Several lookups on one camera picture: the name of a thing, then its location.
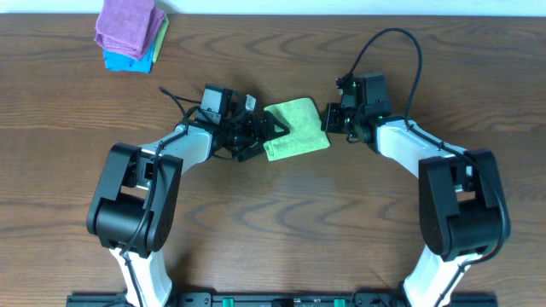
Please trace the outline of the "green microfiber cloth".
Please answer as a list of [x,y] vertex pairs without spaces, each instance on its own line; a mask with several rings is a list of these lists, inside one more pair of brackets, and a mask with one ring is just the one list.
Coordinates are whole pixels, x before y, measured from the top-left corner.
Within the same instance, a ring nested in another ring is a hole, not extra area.
[[289,128],[289,133],[264,144],[268,161],[308,154],[330,146],[317,107],[311,98],[299,98],[264,108]]

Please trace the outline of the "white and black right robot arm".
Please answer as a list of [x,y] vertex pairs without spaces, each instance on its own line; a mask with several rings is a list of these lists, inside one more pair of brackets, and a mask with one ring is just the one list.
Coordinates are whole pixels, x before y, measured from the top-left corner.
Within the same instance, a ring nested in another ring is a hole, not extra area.
[[497,162],[488,150],[452,146],[408,115],[392,114],[383,74],[338,78],[322,130],[345,134],[396,161],[418,180],[425,248],[391,306],[446,306],[466,271],[495,257],[509,235]]

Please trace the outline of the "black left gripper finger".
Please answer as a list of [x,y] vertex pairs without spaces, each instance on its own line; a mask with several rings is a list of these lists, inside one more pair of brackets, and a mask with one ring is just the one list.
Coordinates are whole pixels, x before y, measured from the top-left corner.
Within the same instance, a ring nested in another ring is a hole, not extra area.
[[263,113],[261,129],[265,141],[272,141],[290,134],[289,127],[269,111]]
[[252,146],[243,149],[236,155],[236,159],[239,162],[244,162],[253,157],[256,157],[264,152],[264,144],[261,142],[256,142]]

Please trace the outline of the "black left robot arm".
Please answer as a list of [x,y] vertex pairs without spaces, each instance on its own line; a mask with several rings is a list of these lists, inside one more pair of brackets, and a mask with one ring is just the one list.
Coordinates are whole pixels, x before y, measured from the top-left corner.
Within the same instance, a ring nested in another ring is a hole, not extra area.
[[209,84],[199,101],[181,110],[173,131],[139,146],[114,144],[90,203],[86,227],[116,258],[127,306],[164,306],[173,284],[163,246],[171,231],[182,175],[229,151],[243,162],[290,133],[270,111],[256,114],[253,96]]

